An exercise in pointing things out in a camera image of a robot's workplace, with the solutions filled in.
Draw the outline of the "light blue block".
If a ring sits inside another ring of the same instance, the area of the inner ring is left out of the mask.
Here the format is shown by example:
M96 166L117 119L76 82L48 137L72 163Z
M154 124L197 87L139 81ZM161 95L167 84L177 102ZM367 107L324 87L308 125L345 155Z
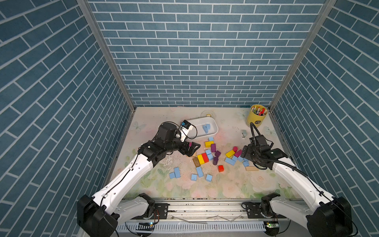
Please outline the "light blue block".
M210 131L210 128L211 128L210 124L206 123L206 124L204 124L202 127L203 127L204 132L205 132L206 134L208 134L209 131Z

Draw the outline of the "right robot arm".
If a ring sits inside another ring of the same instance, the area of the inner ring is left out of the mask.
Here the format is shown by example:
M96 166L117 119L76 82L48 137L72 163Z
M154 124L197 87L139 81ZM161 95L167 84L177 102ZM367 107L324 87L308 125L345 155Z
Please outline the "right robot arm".
M268 145L263 135L250 138L241 156L279 175L306 203L300 205L271 193L261 198L260 209L264 217L285 216L306 228L313 237L354 237L358 234L350 203L312 181L282 150Z

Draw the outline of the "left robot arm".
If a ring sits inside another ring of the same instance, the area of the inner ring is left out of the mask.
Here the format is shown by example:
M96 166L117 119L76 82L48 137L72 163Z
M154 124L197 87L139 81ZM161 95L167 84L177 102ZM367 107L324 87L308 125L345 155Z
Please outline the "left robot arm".
M180 125L163 122L153 139L142 144L127 167L109 184L92 196L83 195L77 203L78 225L91 237L109 237L119 222L133 218L156 217L155 200L142 193L122 202L131 188L161 160L174 151L191 157L200 148L188 142L189 132L196 127L184 120Z

